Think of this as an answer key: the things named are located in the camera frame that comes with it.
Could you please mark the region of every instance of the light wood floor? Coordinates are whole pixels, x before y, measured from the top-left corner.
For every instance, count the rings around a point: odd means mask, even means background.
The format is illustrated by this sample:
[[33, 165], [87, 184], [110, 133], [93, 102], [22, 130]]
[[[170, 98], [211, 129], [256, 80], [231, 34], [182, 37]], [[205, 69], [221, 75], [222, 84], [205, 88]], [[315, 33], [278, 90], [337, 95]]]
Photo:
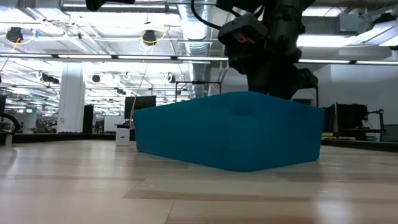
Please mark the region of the light wood floor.
[[20, 144], [0, 148], [0, 223], [397, 224], [398, 154], [322, 147], [237, 173], [113, 141]]

